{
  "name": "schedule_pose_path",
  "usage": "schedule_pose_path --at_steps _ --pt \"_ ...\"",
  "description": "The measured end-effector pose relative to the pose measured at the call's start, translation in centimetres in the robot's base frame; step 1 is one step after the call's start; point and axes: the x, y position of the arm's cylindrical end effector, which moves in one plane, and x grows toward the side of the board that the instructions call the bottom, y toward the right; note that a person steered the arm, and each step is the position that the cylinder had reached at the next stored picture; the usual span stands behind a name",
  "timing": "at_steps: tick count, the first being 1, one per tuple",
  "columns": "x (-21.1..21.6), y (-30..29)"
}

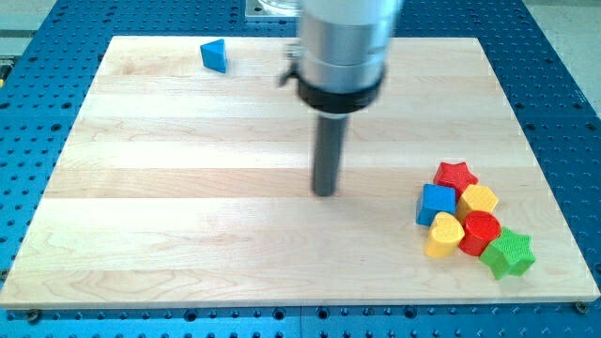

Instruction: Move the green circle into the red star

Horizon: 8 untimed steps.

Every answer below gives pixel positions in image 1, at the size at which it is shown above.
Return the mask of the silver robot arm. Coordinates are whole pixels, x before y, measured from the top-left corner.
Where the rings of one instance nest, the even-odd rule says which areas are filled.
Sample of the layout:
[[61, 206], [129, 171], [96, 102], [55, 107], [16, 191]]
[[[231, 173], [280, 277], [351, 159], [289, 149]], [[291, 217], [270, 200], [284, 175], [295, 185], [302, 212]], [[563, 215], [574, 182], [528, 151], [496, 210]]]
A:
[[387, 48], [402, 0], [302, 0], [299, 39], [287, 46], [290, 67], [279, 79], [297, 81], [309, 106], [345, 115], [378, 97]]

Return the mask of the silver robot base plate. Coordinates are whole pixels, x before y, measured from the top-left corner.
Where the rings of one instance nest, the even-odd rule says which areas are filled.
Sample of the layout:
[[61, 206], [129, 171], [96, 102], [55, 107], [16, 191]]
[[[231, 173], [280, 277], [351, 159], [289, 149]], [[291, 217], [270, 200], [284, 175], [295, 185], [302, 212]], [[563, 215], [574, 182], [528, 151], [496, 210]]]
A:
[[300, 0], [245, 0], [247, 21], [295, 19], [301, 9]]

